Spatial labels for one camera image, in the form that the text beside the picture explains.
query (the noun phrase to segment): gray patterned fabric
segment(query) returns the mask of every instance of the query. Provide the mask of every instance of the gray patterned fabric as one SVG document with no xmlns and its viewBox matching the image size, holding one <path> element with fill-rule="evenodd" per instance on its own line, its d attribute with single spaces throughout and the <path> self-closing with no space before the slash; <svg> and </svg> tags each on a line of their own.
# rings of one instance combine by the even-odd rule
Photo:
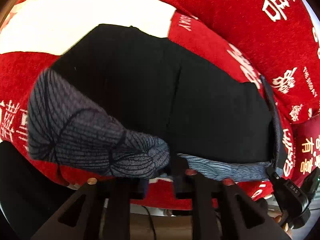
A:
<svg viewBox="0 0 320 240">
<path fill-rule="evenodd" d="M 251 180 L 267 180 L 266 168 L 270 162 L 258 162 L 249 164 L 228 164 L 211 161 L 186 154 L 178 156 L 187 159 L 189 167 L 202 173 L 205 177 L 215 180 L 231 178 L 235 182 Z M 278 175 L 282 176 L 283 170 L 276 168 Z"/>
<path fill-rule="evenodd" d="M 28 130 L 31 158 L 100 175 L 154 178 L 169 163 L 163 140 L 125 129 L 50 69 L 30 95 Z"/>
</svg>

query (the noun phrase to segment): black cable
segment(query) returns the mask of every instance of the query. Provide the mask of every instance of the black cable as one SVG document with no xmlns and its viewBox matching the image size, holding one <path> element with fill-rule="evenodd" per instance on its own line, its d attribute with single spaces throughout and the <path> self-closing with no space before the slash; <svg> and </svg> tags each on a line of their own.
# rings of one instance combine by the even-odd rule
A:
<svg viewBox="0 0 320 240">
<path fill-rule="evenodd" d="M 152 229 L 152 231 L 153 231 L 153 239 L 154 239 L 154 240 L 157 240 L 156 230 L 155 230 L 155 226 L 153 225 L 153 221 L 152 221 L 150 212 L 149 212 L 148 208 L 146 208 L 145 206 L 142 206 L 142 207 L 148 212 L 149 223 L 150 223 L 151 229 Z"/>
</svg>

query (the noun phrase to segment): white fabric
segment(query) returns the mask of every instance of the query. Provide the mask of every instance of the white fabric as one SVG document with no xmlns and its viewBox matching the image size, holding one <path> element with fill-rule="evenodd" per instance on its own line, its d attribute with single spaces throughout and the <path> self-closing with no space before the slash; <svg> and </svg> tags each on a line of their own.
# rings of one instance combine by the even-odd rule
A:
<svg viewBox="0 0 320 240">
<path fill-rule="evenodd" d="M 159 0 L 31 0 L 0 33 L 0 54 L 61 55 L 98 24 L 134 26 L 168 36 L 175 8 Z"/>
<path fill-rule="evenodd" d="M 319 37 L 319 35 L 320 35 L 320 21 L 319 21 L 318 17 L 316 16 L 315 12 L 312 10 L 311 6 L 308 4 L 308 2 L 306 0 L 302 0 L 302 2 L 310 15 L 313 27 L 315 28 L 316 34 Z"/>
</svg>

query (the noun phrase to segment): triangular cutout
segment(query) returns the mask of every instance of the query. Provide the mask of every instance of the triangular cutout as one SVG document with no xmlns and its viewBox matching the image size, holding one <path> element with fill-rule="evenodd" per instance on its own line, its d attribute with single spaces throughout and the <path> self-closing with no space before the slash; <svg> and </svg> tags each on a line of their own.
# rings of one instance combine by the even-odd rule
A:
<svg viewBox="0 0 320 240">
<path fill-rule="evenodd" d="M 240 195 L 236 196 L 246 228 L 250 229 L 264 223 L 264 218 L 257 214 Z"/>
<path fill-rule="evenodd" d="M 58 222 L 70 227 L 75 227 L 77 225 L 85 197 L 86 195 L 81 195 L 81 197 L 63 213 L 63 215 L 58 219 Z"/>
</svg>

